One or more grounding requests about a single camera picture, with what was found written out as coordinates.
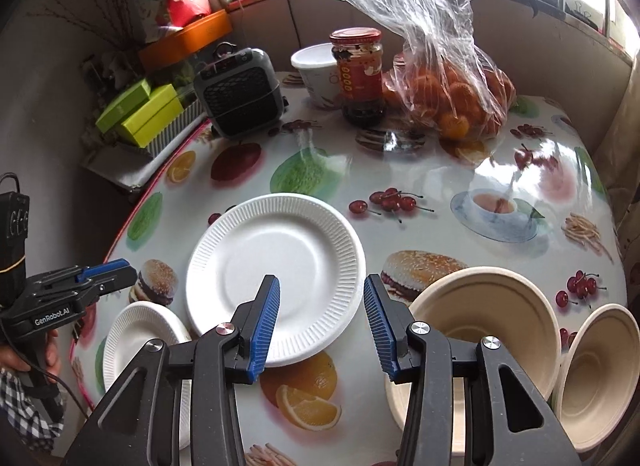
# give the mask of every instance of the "black and white plaid fabric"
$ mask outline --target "black and white plaid fabric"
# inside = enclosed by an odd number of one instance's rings
[[[56,399],[62,404],[60,396]],[[53,442],[62,433],[63,422],[51,424],[40,418],[22,383],[9,370],[0,369],[0,417],[6,417],[22,441],[32,450],[51,453]]]

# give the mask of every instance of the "bag of oranges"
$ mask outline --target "bag of oranges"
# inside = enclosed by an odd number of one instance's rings
[[[412,128],[451,140],[494,137],[515,100],[509,78],[474,44],[471,0],[345,0],[404,38],[382,78]]]

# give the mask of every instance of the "black cable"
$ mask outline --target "black cable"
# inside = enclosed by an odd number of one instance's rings
[[[296,31],[296,38],[298,39],[298,49],[302,49],[302,41],[300,41],[300,33],[298,32],[296,19],[293,16],[293,9],[291,8],[291,0],[287,0],[287,5],[289,6],[289,14],[291,15],[291,22],[293,23],[293,30]]]
[[[47,370],[41,369],[39,366],[35,365],[30,359],[28,359],[27,356],[25,356],[17,348],[15,348],[14,343],[11,341],[11,339],[9,338],[9,335],[6,333],[6,330],[4,328],[4,322],[2,322],[2,318],[1,317],[0,317],[0,329],[2,329],[2,334],[4,335],[4,339],[6,339],[6,342],[9,343],[9,346],[17,354],[17,356],[22,361],[24,361],[28,366],[30,366],[32,369],[37,370],[39,373],[44,374],[45,376],[47,376],[50,380],[54,380],[58,384],[62,385],[63,388],[66,390],[66,392],[71,397],[71,399],[73,399],[74,402],[76,403],[76,406],[78,407],[78,410],[80,410],[80,413],[84,416],[85,419],[89,419],[89,417],[87,416],[84,408],[82,407],[82,404],[80,404],[80,401],[78,401],[78,398],[76,398],[76,395],[73,393],[73,391],[71,391],[71,388],[69,388],[69,386],[63,380],[61,380],[55,374],[47,372]]]
[[[13,179],[15,181],[15,190],[20,193],[20,181],[18,181],[18,176],[14,172],[8,171],[0,175],[0,184],[4,179]]]

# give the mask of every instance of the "chili sauce jar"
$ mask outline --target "chili sauce jar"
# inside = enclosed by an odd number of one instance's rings
[[[370,27],[337,30],[330,36],[338,64],[342,114],[352,125],[369,128],[382,119],[382,32]]]

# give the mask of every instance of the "wall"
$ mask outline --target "wall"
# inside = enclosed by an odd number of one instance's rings
[[[97,19],[89,1],[62,1]],[[79,63],[108,45],[63,21],[26,15],[41,11],[44,2],[22,0],[0,34],[0,173],[16,172],[31,197],[29,275],[100,263],[130,210],[126,197],[78,165],[79,135],[94,105]],[[9,188],[4,184],[1,191]],[[76,388],[66,359],[69,341],[67,329],[59,343],[62,378]],[[61,452],[78,428],[78,411],[71,400],[68,406]]]
[[[339,28],[376,25],[338,0],[267,0],[232,13],[234,39],[268,52],[276,70],[291,70],[298,49],[328,41]],[[609,128],[631,74],[619,56],[580,30],[510,0],[473,0],[476,45],[513,80],[521,94],[552,97],[574,122],[593,152]],[[402,38],[385,31],[384,62],[402,48]]]

